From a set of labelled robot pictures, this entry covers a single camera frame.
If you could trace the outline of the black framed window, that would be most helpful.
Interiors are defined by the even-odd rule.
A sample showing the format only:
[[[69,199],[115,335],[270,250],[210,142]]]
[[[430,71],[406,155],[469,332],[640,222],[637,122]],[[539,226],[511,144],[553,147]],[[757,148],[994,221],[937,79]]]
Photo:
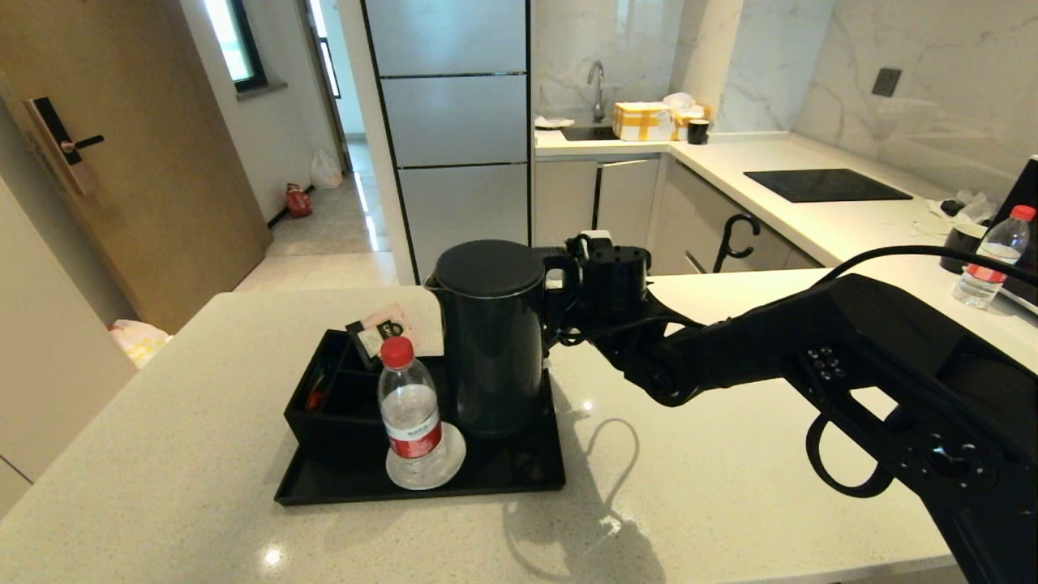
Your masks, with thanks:
[[[260,49],[251,31],[244,0],[203,0],[220,53],[239,96],[268,86]]]

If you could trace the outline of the crumpled white tissue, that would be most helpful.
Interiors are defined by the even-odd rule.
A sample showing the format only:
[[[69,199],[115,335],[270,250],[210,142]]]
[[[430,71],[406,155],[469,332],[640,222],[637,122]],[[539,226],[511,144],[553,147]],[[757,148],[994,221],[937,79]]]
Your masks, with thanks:
[[[961,189],[943,200],[926,200],[927,210],[946,225],[982,225],[996,213],[993,200],[984,192]]]

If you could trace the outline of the yellow white tissue box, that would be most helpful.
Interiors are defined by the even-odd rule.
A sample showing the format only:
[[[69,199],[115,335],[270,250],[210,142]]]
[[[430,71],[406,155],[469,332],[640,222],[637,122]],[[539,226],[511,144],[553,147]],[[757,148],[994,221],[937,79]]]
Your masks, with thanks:
[[[618,140],[634,143],[680,137],[674,110],[664,102],[616,102],[612,132]]]

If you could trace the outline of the black rectangular serving tray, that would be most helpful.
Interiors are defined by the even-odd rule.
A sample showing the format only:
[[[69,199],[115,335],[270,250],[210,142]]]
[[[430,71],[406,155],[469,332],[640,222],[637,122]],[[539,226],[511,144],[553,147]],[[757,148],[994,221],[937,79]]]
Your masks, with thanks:
[[[530,425],[500,440],[467,436],[465,443],[467,454],[456,476],[427,491],[397,486],[387,476],[386,458],[382,468],[342,468],[309,458],[298,444],[274,498],[283,506],[329,505],[556,491],[566,484],[549,380],[542,381],[540,410]]]

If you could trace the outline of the black induction cooktop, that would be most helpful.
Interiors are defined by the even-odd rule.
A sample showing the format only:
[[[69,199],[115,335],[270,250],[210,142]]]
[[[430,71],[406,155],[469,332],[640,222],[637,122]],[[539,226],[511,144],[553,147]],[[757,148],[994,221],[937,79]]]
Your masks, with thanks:
[[[850,169],[746,171],[752,178],[794,204],[910,200],[907,193]]]

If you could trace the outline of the black compartment organizer box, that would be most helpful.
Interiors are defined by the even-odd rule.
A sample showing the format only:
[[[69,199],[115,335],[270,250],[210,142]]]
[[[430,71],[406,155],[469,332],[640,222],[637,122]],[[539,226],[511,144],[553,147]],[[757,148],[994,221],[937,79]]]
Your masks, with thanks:
[[[307,413],[309,388],[322,372],[332,382],[328,396],[319,413]],[[377,396],[381,372],[381,363],[373,371],[364,368],[345,330],[326,330],[283,413],[304,454],[342,468],[384,466],[388,444]]]

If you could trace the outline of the beige cabinet panel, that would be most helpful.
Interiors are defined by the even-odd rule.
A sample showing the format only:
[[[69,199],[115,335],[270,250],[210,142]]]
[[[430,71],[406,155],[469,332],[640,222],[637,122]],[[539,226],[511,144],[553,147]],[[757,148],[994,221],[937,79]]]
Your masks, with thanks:
[[[0,521],[135,372],[0,178]]]

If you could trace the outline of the pink tea sachet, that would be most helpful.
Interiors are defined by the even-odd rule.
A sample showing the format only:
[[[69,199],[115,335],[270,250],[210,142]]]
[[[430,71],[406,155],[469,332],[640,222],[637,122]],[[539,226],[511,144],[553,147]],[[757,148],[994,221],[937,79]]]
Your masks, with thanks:
[[[375,311],[375,313],[370,314],[366,318],[360,319],[364,325],[372,325],[375,322],[380,322],[381,319],[399,319],[403,321],[405,325],[405,336],[411,341],[413,347],[417,349],[420,345],[420,336],[418,335],[418,329],[415,328],[414,323],[405,313],[401,304],[394,303],[389,304],[388,307],[383,307]]]

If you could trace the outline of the white kitchen base cabinet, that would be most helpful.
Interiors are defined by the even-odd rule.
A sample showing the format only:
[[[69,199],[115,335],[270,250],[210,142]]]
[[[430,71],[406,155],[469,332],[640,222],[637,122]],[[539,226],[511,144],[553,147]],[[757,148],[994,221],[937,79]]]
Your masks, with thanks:
[[[608,230],[652,255],[653,276],[815,268],[761,218],[665,154],[559,157],[534,166],[532,243]]]

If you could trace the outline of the yellow white plastic bag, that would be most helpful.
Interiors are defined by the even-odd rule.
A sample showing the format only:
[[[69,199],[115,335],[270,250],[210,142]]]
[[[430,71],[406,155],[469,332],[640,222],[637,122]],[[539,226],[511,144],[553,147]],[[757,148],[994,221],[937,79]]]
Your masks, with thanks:
[[[109,333],[138,370],[144,369],[153,356],[174,339],[174,335],[137,319],[116,319],[109,326]]]

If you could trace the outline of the silver refrigerator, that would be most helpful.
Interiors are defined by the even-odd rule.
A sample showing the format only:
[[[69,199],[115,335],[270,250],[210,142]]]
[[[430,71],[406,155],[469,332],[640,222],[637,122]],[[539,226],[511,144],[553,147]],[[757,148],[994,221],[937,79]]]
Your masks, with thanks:
[[[361,0],[415,277],[531,226],[531,0]]]

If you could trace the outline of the chrome kitchen faucet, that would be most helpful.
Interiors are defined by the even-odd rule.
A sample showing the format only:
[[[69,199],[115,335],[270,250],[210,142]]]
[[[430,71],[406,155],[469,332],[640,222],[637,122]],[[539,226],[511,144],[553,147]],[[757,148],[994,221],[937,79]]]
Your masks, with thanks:
[[[594,60],[588,74],[588,85],[593,90],[592,100],[592,122],[601,123],[604,121],[604,66],[600,60]]]

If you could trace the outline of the brown wooden door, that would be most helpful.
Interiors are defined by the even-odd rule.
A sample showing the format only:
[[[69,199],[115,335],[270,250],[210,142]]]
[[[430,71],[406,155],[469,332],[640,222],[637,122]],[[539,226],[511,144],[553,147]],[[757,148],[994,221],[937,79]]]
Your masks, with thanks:
[[[231,291],[272,237],[181,0],[0,0],[0,95],[138,318],[177,333]],[[24,102],[49,98],[95,197],[57,173]]]

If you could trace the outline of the black electric kettle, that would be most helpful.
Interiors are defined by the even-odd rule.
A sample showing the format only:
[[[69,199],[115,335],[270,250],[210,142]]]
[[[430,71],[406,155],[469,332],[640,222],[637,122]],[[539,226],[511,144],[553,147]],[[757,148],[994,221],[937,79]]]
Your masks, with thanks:
[[[425,287],[439,303],[456,425],[504,439],[529,425],[544,361],[579,282],[563,247],[484,239],[449,248]]]

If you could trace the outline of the white round paper coaster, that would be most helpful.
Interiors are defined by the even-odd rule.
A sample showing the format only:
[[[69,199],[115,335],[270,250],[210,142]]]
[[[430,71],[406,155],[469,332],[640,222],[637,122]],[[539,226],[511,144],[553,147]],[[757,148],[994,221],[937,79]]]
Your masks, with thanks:
[[[464,436],[450,423],[440,422],[439,429],[439,443],[424,456],[403,458],[387,451],[385,470],[397,486],[427,491],[444,486],[459,472],[467,454]]]

